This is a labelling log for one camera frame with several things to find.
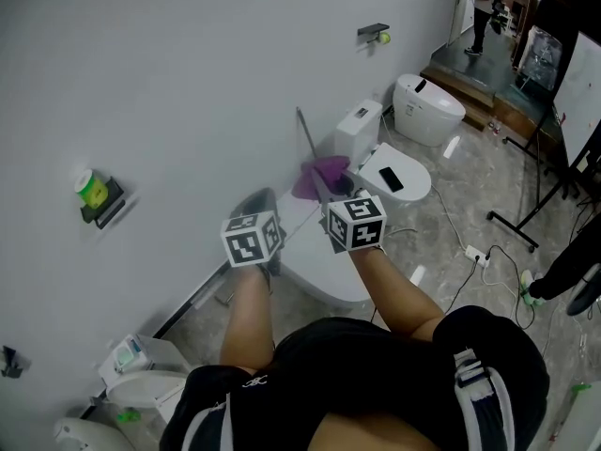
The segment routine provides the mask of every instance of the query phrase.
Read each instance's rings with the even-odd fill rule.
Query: toilet tank
[[[334,148],[337,155],[346,155],[350,159],[351,169],[356,169],[378,143],[381,115],[381,103],[367,100],[357,105],[338,124]]]

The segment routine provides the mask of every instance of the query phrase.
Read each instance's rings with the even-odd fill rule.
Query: power strip
[[[478,249],[472,247],[471,245],[469,245],[466,249],[466,257],[471,262],[477,262],[478,265],[484,269],[486,269],[488,267],[488,264],[490,264],[490,259],[486,259],[486,254],[484,252],[480,252]]]

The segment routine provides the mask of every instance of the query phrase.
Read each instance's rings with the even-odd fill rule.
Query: toilet bowl
[[[128,335],[99,369],[109,402],[156,409],[168,423],[192,368],[170,342]]]
[[[82,419],[59,420],[54,425],[54,440],[60,451],[134,451],[116,429]]]
[[[363,101],[353,109],[335,131],[335,153],[348,156],[349,170],[370,194],[379,196],[389,225],[394,225],[405,206],[428,195],[432,181],[421,163],[388,144],[378,144],[381,114],[382,106],[374,101]],[[379,171],[387,167],[403,189],[393,192],[384,181]],[[278,201],[278,210],[287,233],[281,253],[283,273],[325,303],[345,308],[368,303],[369,294],[350,256],[334,253],[319,223],[319,203],[287,193]]]
[[[460,101],[418,75],[399,77],[393,104],[396,131],[429,147],[442,145],[466,116]]]

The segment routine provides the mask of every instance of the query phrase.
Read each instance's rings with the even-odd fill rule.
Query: person
[[[265,208],[242,207],[236,215]],[[466,349],[502,376],[516,450],[528,448],[549,387],[528,336],[480,307],[445,317],[380,248],[349,254],[390,331],[321,319],[274,348],[270,280],[278,257],[238,268],[220,364],[190,374],[161,451],[468,449],[454,358]],[[501,419],[499,408],[493,414]]]
[[[601,263],[601,215],[595,216],[557,257],[547,274],[532,276],[527,269],[521,274],[520,294],[524,303],[540,306],[563,294],[584,277],[593,264]]]
[[[482,55],[485,41],[486,24],[493,12],[494,0],[474,0],[473,11],[473,45],[465,50],[469,55]]]

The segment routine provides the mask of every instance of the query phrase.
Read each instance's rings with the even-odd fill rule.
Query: wall-mounted holder
[[[365,26],[364,28],[360,28],[359,30],[357,30],[357,36],[360,37],[361,35],[375,35],[376,37],[374,39],[365,42],[372,43],[374,41],[379,40],[379,34],[384,30],[388,30],[390,27],[390,25],[386,25],[384,23],[375,23],[373,25]]]
[[[17,380],[23,374],[23,368],[16,362],[17,351],[3,346],[0,353],[0,364],[2,366],[2,376]]]
[[[109,191],[109,196],[104,202],[102,202],[96,209],[92,209],[89,206],[83,206],[81,208],[82,217],[84,218],[85,223],[90,224],[92,221],[94,221],[98,229],[104,229],[106,225],[110,223],[119,213],[119,211],[125,207],[125,199],[121,199],[121,201],[111,209],[108,215],[101,220],[103,214],[106,213],[106,211],[115,204],[119,197],[123,195],[123,189],[119,187],[119,184],[116,183],[115,179],[110,178],[105,185]]]

